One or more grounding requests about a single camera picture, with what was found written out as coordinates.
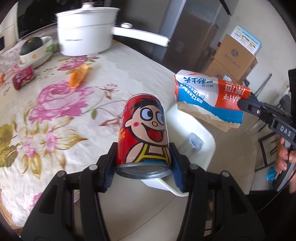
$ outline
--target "red can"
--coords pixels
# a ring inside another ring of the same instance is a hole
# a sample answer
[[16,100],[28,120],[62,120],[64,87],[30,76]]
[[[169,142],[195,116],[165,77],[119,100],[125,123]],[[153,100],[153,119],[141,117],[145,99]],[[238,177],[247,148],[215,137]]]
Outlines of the red can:
[[171,174],[168,132],[163,107],[150,94],[131,97],[123,110],[116,173],[133,179]]
[[12,83],[16,90],[19,90],[24,85],[28,84],[34,78],[33,69],[31,66],[20,70],[13,78]]

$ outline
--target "cartoon eye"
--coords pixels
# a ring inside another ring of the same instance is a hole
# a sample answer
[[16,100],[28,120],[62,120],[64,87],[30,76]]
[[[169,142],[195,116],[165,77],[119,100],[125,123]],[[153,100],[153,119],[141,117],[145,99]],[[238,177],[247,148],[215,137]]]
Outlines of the cartoon eye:
[[153,112],[149,108],[143,108],[140,112],[140,117],[145,121],[153,119]]
[[163,118],[163,115],[159,111],[156,112],[156,119],[161,125],[165,124],[165,120]]

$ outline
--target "orange object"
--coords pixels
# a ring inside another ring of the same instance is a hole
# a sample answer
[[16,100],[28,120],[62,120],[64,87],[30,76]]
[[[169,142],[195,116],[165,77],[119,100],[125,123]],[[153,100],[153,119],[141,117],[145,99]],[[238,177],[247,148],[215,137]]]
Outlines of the orange object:
[[82,64],[77,70],[75,70],[69,80],[69,87],[75,89],[86,76],[89,67],[87,64]]
[[4,77],[5,77],[5,74],[1,74],[1,76],[0,76],[0,84],[4,83]]

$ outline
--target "white bowl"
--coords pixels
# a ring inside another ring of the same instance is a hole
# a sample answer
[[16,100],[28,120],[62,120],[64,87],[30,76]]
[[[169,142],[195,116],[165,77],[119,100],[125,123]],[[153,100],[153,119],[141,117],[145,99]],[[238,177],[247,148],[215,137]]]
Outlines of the white bowl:
[[[216,149],[216,142],[212,134],[193,116],[178,110],[177,104],[174,104],[165,113],[165,119],[169,141],[174,142],[177,148],[191,133],[196,134],[203,141],[201,150],[190,157],[189,161],[207,170]],[[147,179],[142,182],[149,187],[167,190],[177,196],[188,196],[189,194],[180,191],[172,174],[165,178]]]
[[39,47],[38,49],[35,49],[30,53],[20,56],[20,60],[23,64],[30,63],[42,57],[46,53],[47,47],[53,44],[52,37],[50,36],[42,37],[41,40],[43,44],[41,47]]
[[52,52],[46,52],[41,57],[26,64],[22,63],[21,59],[19,58],[17,64],[20,67],[20,69],[27,68],[30,65],[32,66],[33,69],[36,69],[38,66],[44,64],[50,58],[51,55],[52,55]]

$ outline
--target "tablecloth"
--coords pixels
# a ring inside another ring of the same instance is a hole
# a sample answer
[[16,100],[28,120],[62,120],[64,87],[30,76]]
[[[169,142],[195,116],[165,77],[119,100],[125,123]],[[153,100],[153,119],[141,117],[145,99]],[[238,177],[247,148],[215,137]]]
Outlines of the tablecloth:
[[[33,34],[48,35],[57,42],[56,26]],[[165,111],[175,102],[174,73],[115,41],[91,56],[54,53],[16,91],[12,77],[25,40],[0,56],[6,74],[0,87],[0,212],[13,228],[25,224],[59,170],[82,171],[108,152],[118,139],[127,99],[150,93]],[[70,74],[83,63],[87,77],[70,89]]]

